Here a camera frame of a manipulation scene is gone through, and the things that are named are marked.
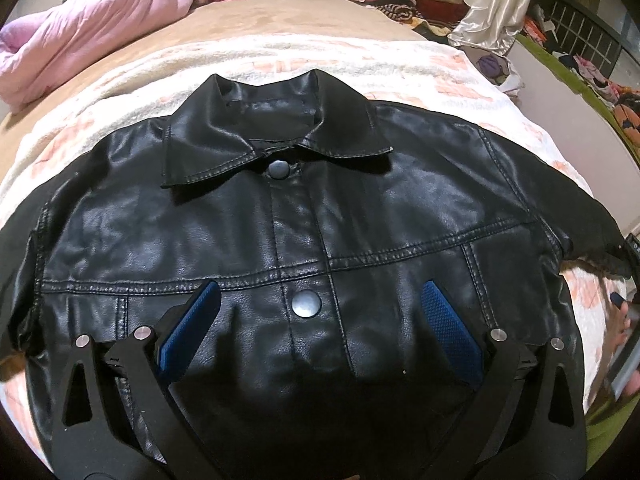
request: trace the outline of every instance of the green fabric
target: green fabric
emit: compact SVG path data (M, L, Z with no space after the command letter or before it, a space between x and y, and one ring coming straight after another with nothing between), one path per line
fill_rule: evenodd
M587 469L609 449L638 404L640 392L618 402L601 390L586 415Z
M640 166L640 154L636 151L633 143L629 138L625 135L622 128L616 121L611 110L607 108L607 106L596 96L594 91L591 89L587 83L577 75L575 75L571 70L565 67L562 63L558 61L556 57L552 54L549 54L544 48L539 46L535 41L523 34L518 34L518 41L522 44L524 48L526 48L533 57L535 57L540 63L546 66L551 73L556 76L556 78L562 81L565 85L567 85L574 94L580 94L582 98L586 101L586 103L591 106L594 110L599 113L604 120L607 121L611 125L611 127L616 131L620 139L625 143L625 146L631 153L632 157Z

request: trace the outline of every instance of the bed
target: bed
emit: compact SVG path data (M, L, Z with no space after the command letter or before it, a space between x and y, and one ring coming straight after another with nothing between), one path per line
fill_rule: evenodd
M0 124L0 226L41 183L113 130L171 114L212 73L265 84L321 68L367 98L460 116L522 145L590 192L545 130L531 123L459 50L424 40L375 9L345 0L233 0L193 11L137 40ZM609 294L623 282L570 262L582 333L585 409L600 386ZM0 368L0 402L31 450L24 357Z

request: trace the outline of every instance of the white fleece blanket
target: white fleece blanket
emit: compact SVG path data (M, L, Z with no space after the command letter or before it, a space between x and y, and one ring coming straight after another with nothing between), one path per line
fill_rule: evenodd
M213 73L261 85L313 68L325 70L367 98L403 102L459 116L535 153L591 193L545 130L531 123L459 50L429 41L371 41L280 34L243 36L171 47L113 70L42 118L20 145L0 185L0 227L37 186L101 138L137 121L171 114ZM584 407L601 361L608 296L624 285L567 264L582 333ZM0 401L43 459L31 421L21 357L5 364Z

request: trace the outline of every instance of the floor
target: floor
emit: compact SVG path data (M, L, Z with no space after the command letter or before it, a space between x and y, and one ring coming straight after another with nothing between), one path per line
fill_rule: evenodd
M19 0L10 19L61 2ZM620 229L640 230L640 204L634 198L640 189L640 170L613 129L518 43L509 57L526 83L520 95L521 111L549 132ZM6 112L6 106L0 102L0 116Z

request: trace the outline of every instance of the black bracket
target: black bracket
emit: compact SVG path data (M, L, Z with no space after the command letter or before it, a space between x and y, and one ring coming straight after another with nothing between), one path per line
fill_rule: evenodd
M586 427L560 338L532 347L494 329L482 386L421 480L577 480Z
M192 361L220 310L205 282L185 305L127 338L81 335L54 406L52 466L61 480L222 480L168 391ZM586 467L582 395L559 338L521 344L487 335L491 365L454 431L420 480L581 478ZM137 411L165 463L140 449L116 388L129 381Z
M220 289L203 285L169 309L156 328L97 343L81 335L71 349L54 407L52 467L62 480L222 480L182 416L168 385L186 371L220 310ZM115 388L129 381L136 409L166 464L145 456Z

